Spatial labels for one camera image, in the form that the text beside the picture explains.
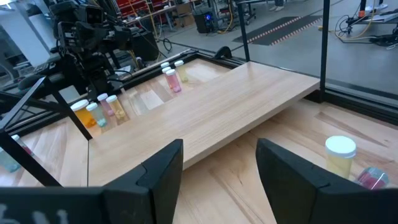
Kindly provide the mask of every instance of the concrete floor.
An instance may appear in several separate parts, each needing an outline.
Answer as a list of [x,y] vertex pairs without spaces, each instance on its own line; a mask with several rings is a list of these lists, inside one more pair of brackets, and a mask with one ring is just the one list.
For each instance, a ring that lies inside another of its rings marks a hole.
[[[387,11],[398,8],[398,2],[385,1],[389,4]],[[322,15],[323,1],[288,1],[285,9],[280,12],[269,12],[267,9],[274,5],[273,2],[253,4],[256,8],[257,19],[252,20],[246,26],[246,32],[250,32],[268,23],[286,16]],[[332,0],[330,8],[330,27],[334,30],[337,20],[345,15],[352,16],[357,10],[358,1]],[[320,76],[322,32],[317,25],[309,27],[303,32],[273,46],[249,44],[251,60],[277,67],[283,67],[302,73]],[[356,25],[352,36],[360,34],[366,26]],[[362,35],[384,35],[390,34],[394,24],[371,26]],[[227,34],[199,34],[196,26],[192,25],[179,29],[176,32],[165,31],[165,36],[177,45],[193,47],[210,52],[217,51],[221,46],[228,46],[233,50],[235,57],[244,58],[242,43],[232,40],[241,36],[239,26]],[[396,71],[398,64],[398,48],[386,50],[373,44],[344,44],[333,33],[329,35],[328,41],[328,65],[326,77],[327,83],[333,88],[339,88],[353,94],[383,101],[390,105],[398,106],[398,77]],[[390,98],[385,98],[380,91],[392,93]]]

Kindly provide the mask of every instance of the white cap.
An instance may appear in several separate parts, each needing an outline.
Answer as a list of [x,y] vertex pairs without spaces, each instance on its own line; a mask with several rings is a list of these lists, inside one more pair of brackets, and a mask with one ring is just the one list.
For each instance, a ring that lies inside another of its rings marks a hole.
[[91,103],[86,107],[86,110],[92,111],[93,109],[97,108],[98,104],[97,103]]
[[170,69],[172,69],[172,68],[170,68],[170,67],[165,67],[165,68],[162,69],[162,72],[163,72],[163,73],[166,73],[166,72],[169,71]]
[[87,105],[88,105],[88,100],[80,100],[71,105],[70,109],[72,109],[73,111],[78,111],[82,108],[85,108]]
[[112,96],[110,96],[110,97],[108,97],[107,99],[106,99],[106,102],[107,103],[110,103],[110,102],[113,102],[113,101],[115,101],[115,100],[117,100],[118,99],[118,97],[116,96],[116,95],[112,95]]
[[356,154],[355,142],[345,136],[332,136],[326,140],[326,152],[330,155],[352,158]]
[[175,70],[170,69],[169,71],[166,72],[166,75],[175,75]]
[[12,137],[12,139],[14,140],[14,141],[18,141],[19,140],[19,135],[17,135],[17,134],[15,134],[15,135],[13,135],[13,136],[11,136]]
[[170,63],[165,62],[165,63],[162,63],[160,66],[161,66],[162,68],[165,68],[165,67],[168,67],[169,65],[170,65]]
[[97,96],[97,100],[98,101],[105,100],[105,99],[107,99],[107,97],[108,97],[108,94],[103,93],[103,94]]
[[184,64],[184,61],[183,60],[179,60],[179,61],[176,61],[176,62],[174,62],[174,65],[177,67],[177,66],[180,66],[180,65],[183,65]]

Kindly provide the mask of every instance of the gray floor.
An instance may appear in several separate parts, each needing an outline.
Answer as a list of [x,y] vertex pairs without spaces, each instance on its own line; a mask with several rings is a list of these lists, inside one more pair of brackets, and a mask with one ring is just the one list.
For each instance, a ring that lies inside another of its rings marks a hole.
[[[387,10],[398,8],[398,2],[385,1],[389,4]],[[359,0],[332,0],[330,8],[330,28],[334,30],[337,20],[345,15],[352,16],[358,8]],[[269,12],[267,9],[273,6],[273,2],[254,4],[257,19],[252,20],[246,26],[246,32],[262,27],[270,22],[286,16],[306,16],[309,14],[322,15],[323,1],[288,1],[285,9],[280,12]],[[273,46],[249,44],[251,60],[307,73],[315,76],[320,75],[320,59],[322,32],[317,28],[322,22],[314,27],[309,27],[303,32]],[[352,36],[360,34],[365,26],[354,26]],[[384,35],[390,34],[395,25],[376,25],[362,35]],[[227,34],[199,34],[195,25],[179,29],[176,32],[165,31],[165,36],[171,42],[198,49],[216,51],[221,46],[233,49],[235,57],[244,58],[242,43],[232,40],[241,35],[240,28]],[[371,90],[386,91],[398,95],[398,47],[386,50],[385,47],[373,44],[344,44],[334,33],[330,33],[328,41],[328,65],[326,77],[330,86],[340,88],[354,94],[360,94],[368,98],[383,101],[385,103],[398,105],[398,98],[388,99],[372,94],[363,94],[361,87]]]

